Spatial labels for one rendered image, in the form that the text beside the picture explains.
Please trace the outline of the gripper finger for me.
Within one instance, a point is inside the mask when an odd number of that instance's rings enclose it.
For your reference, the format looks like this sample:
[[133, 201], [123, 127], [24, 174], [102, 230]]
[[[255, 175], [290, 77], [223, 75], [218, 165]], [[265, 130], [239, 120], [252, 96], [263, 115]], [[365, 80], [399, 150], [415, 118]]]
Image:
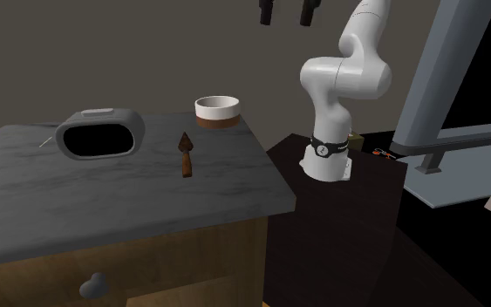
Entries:
[[259, 0], [260, 24], [270, 25], [275, 0]]
[[302, 26], [311, 26], [315, 9], [320, 6], [322, 0], [303, 0], [303, 6], [300, 16]]

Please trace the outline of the small olive box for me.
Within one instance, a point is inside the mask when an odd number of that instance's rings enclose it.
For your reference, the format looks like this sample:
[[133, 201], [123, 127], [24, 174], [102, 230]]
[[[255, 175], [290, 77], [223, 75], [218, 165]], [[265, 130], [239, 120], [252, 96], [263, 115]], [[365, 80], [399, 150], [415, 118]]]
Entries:
[[365, 142], [365, 138], [358, 133], [351, 132], [348, 134], [348, 147], [352, 150], [361, 151]]

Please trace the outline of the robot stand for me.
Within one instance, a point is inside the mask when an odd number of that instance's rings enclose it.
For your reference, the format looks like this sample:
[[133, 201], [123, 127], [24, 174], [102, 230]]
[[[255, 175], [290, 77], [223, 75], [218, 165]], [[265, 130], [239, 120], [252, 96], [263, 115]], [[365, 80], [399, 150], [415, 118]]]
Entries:
[[263, 300], [269, 307], [366, 307], [396, 229], [407, 165], [351, 150], [351, 178], [321, 182], [291, 134], [268, 155], [297, 198], [269, 218]]

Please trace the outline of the grey frame furniture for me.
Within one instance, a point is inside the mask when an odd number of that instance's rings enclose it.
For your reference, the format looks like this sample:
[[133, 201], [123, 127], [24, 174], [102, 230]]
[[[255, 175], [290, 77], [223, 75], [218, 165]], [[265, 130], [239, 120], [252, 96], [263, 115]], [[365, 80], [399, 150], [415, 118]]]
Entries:
[[491, 195], [491, 0], [440, 0], [390, 149], [431, 208]]

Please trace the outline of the grey alarm clock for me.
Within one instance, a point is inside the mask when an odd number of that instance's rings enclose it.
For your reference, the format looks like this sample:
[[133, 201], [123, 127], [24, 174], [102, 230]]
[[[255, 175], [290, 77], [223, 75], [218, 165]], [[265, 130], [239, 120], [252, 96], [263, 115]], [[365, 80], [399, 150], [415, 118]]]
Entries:
[[134, 154], [145, 132], [144, 120], [132, 109], [87, 109], [60, 124], [54, 140], [70, 159], [100, 160]]

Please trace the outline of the brown wooden trowel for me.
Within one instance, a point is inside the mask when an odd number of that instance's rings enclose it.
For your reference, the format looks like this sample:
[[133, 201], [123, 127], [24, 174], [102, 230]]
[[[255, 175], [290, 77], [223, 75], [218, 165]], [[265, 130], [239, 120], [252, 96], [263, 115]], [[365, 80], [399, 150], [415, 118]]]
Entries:
[[191, 139], [189, 139], [186, 132], [184, 132], [181, 136], [178, 149], [182, 153], [182, 177], [189, 178], [192, 176], [190, 152], [194, 149], [194, 144]]

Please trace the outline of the white and brown bowl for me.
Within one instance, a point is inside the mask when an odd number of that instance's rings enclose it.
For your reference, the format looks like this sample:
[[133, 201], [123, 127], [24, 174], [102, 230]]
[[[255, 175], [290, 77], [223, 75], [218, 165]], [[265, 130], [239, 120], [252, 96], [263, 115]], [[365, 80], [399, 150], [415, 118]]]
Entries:
[[196, 122], [208, 129], [223, 129], [240, 122], [240, 100], [231, 96], [207, 96], [194, 102]]

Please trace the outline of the wooden cabinet with grey top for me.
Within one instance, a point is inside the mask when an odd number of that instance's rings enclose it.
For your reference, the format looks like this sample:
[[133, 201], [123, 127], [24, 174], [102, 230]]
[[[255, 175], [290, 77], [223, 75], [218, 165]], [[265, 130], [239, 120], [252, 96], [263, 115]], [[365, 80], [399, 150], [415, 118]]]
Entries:
[[103, 160], [65, 157], [52, 123], [0, 128], [0, 307], [262, 307], [287, 182], [245, 123], [145, 124], [138, 152]]

